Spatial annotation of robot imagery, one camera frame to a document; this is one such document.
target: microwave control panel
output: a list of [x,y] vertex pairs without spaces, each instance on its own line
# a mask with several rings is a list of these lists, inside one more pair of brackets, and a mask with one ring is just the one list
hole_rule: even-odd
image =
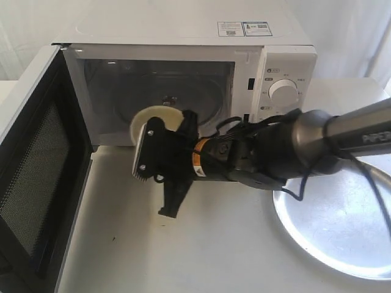
[[265,46],[254,85],[251,122],[301,108],[316,57],[312,46]]

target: sticker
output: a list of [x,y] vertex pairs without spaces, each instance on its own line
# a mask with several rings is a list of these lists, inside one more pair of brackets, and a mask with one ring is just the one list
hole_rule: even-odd
[[244,34],[246,37],[269,37],[272,33],[266,21],[244,21]]
[[[201,151],[204,144],[208,141],[209,139],[202,139],[197,144],[195,145],[194,149],[196,151]],[[199,154],[193,153],[191,156],[192,163],[193,163],[193,168],[195,173],[197,174],[198,177],[206,177],[205,172],[202,170],[201,166],[201,156]]]
[[240,22],[218,22],[220,37],[244,37],[242,23]]

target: white dial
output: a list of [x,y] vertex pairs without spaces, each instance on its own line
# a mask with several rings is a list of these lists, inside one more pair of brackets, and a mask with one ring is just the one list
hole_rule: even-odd
[[271,85],[269,97],[273,105],[287,107],[299,100],[298,88],[293,81],[280,79]]

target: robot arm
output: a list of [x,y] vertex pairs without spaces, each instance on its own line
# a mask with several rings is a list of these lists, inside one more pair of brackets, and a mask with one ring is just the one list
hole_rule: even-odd
[[201,139],[197,114],[187,110],[183,116],[176,132],[159,118],[149,119],[133,166],[136,177],[164,183],[159,213],[169,217],[176,217],[196,180],[283,190],[290,178],[335,173],[351,156],[391,152],[391,99],[338,117],[296,109],[259,123],[241,121],[224,135]]

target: microwave plate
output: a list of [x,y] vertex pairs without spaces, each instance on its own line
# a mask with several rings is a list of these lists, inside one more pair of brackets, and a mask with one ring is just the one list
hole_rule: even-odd
[[[390,173],[391,156],[365,158]],[[391,178],[372,172],[391,211]],[[298,192],[301,179],[287,188]],[[309,178],[304,199],[274,192],[274,206],[288,234],[315,259],[359,278],[391,280],[391,239],[376,197],[355,168]]]
[[215,119],[225,103],[217,82],[188,76],[133,77],[130,82],[121,82],[117,93],[115,112],[126,123],[142,109],[169,106],[193,110],[199,115],[199,125],[204,125]]

